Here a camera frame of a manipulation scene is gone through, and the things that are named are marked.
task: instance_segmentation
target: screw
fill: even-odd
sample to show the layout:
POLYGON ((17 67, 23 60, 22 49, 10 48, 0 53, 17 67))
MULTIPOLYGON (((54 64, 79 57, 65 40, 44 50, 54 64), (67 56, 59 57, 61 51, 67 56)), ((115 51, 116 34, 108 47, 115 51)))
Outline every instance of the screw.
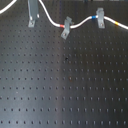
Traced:
POLYGON ((63 33, 63 36, 66 36, 67 34, 66 33, 63 33))
POLYGON ((101 25, 102 27, 104 26, 104 24, 103 24, 103 23, 101 23, 100 25, 101 25))

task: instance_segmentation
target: clamp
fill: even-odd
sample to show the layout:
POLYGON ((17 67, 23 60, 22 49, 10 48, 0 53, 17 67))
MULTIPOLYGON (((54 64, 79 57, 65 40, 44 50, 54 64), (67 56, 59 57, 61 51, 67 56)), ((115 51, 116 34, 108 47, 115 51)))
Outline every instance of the clamp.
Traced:
POLYGON ((104 29, 105 24, 104 24, 104 9, 103 8, 98 8, 96 11, 96 14, 98 15, 98 26, 99 28, 104 29))
POLYGON ((68 37, 68 35, 70 33, 70 25, 71 24, 73 24, 72 19, 67 16, 67 18, 64 22, 65 28, 64 28, 64 31, 61 34, 61 37, 65 40, 66 40, 66 38, 68 37))
POLYGON ((29 9, 28 27, 33 28, 35 26, 35 21, 39 18, 37 0, 28 0, 28 9, 29 9))

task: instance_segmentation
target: cable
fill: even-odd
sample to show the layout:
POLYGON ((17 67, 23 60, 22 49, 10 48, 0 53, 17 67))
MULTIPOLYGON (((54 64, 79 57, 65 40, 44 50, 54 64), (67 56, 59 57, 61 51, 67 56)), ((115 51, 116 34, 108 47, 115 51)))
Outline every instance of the cable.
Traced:
MULTIPOLYGON (((49 16, 49 13, 48 13, 48 11, 47 11, 47 9, 46 9, 44 3, 42 2, 42 0, 39 0, 39 2, 41 3, 42 7, 44 8, 44 11, 45 11, 45 13, 46 13, 46 15, 47 15, 49 21, 50 21, 54 26, 56 26, 56 27, 64 28, 64 25, 57 24, 57 23, 55 23, 55 22, 51 19, 51 17, 49 16)), ((83 20, 82 22, 80 22, 79 24, 71 25, 70 28, 71 28, 71 29, 78 28, 78 27, 80 27, 82 24, 84 24, 86 21, 88 21, 88 20, 90 20, 90 19, 96 19, 96 18, 98 18, 97 15, 96 15, 96 16, 89 16, 89 17, 87 17, 85 20, 83 20)), ((118 25, 118 26, 120 26, 120 27, 122 27, 122 28, 128 30, 128 26, 123 25, 123 24, 121 24, 121 23, 119 23, 119 22, 117 22, 117 21, 114 21, 113 19, 111 19, 111 18, 109 18, 109 17, 104 16, 104 19, 105 19, 105 20, 108 20, 108 21, 110 21, 110 22, 112 22, 112 23, 115 24, 115 25, 118 25)))
POLYGON ((10 4, 8 4, 5 8, 3 8, 2 10, 0 10, 0 14, 4 13, 5 11, 7 11, 13 4, 15 4, 17 0, 13 0, 10 4))
POLYGON ((83 20, 82 22, 80 22, 79 24, 70 26, 70 28, 71 29, 78 28, 79 26, 81 26, 82 24, 84 24, 86 21, 88 21, 90 19, 95 19, 95 18, 96 18, 96 16, 89 16, 85 20, 83 20))
POLYGON ((54 26, 56 26, 56 27, 62 27, 62 28, 64 28, 64 25, 57 24, 57 23, 55 23, 55 22, 51 19, 51 17, 49 16, 48 11, 47 11, 47 9, 46 9, 44 3, 42 2, 42 0, 39 0, 39 2, 40 2, 40 4, 42 5, 42 7, 44 8, 44 11, 45 11, 45 13, 46 13, 46 15, 47 15, 49 21, 50 21, 54 26))
MULTIPOLYGON (((10 4, 8 4, 5 8, 3 8, 2 10, 0 10, 0 14, 4 13, 5 11, 7 11, 13 4, 16 3, 16 1, 17 1, 17 0, 13 0, 13 1, 12 1, 10 4)), ((45 11, 45 13, 46 13, 46 15, 47 15, 49 21, 50 21, 54 26, 56 26, 56 27, 64 28, 64 25, 62 25, 62 24, 57 24, 57 23, 55 23, 55 22, 51 19, 51 17, 49 16, 49 13, 48 13, 48 11, 47 11, 47 9, 46 9, 44 3, 42 2, 42 0, 39 0, 39 2, 41 3, 42 7, 44 8, 44 11, 45 11)), ((82 22, 80 22, 79 24, 71 25, 70 28, 71 28, 71 29, 78 28, 78 27, 80 27, 82 24, 84 24, 86 21, 88 21, 88 20, 90 20, 90 19, 96 19, 96 18, 98 18, 97 15, 96 15, 96 16, 89 16, 89 17, 87 17, 85 20, 83 20, 82 22)), ((121 24, 121 23, 119 23, 119 22, 117 22, 117 21, 114 21, 113 19, 111 19, 111 18, 109 18, 109 17, 107 17, 107 16, 104 16, 104 19, 105 19, 105 20, 108 20, 108 21, 110 21, 110 22, 112 22, 113 24, 115 24, 115 25, 117 25, 117 26, 120 26, 120 27, 122 27, 122 28, 128 30, 128 26, 123 25, 123 24, 121 24)))
POLYGON ((110 21, 110 22, 112 22, 113 24, 115 24, 115 25, 117 25, 117 26, 120 26, 120 27, 122 27, 122 28, 128 30, 128 26, 123 25, 123 24, 121 24, 121 23, 119 23, 119 22, 117 22, 117 21, 114 21, 113 19, 111 19, 111 18, 109 18, 109 17, 104 16, 104 19, 105 19, 105 20, 108 20, 108 21, 110 21))

